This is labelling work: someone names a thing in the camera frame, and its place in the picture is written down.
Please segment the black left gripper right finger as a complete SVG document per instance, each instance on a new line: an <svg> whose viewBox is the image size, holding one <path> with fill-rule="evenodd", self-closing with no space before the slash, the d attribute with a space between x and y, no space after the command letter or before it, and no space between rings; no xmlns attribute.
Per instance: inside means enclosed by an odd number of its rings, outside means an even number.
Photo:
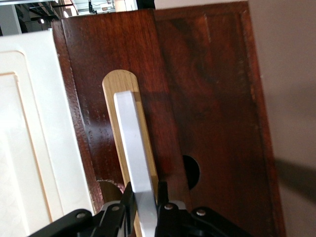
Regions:
<svg viewBox="0 0 316 237"><path fill-rule="evenodd" d="M157 237L250 237L219 213L208 207L198 207L188 212L168 198L167 183L158 182Z"/></svg>

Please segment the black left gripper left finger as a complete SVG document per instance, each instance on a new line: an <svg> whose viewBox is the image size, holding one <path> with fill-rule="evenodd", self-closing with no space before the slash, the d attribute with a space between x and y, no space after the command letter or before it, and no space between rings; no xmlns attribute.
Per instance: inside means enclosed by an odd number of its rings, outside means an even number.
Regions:
<svg viewBox="0 0 316 237"><path fill-rule="evenodd" d="M136 216L136 201L130 183L120 201L108 202L96 215L77 209L46 227L32 237L128 237L132 234Z"/></svg>

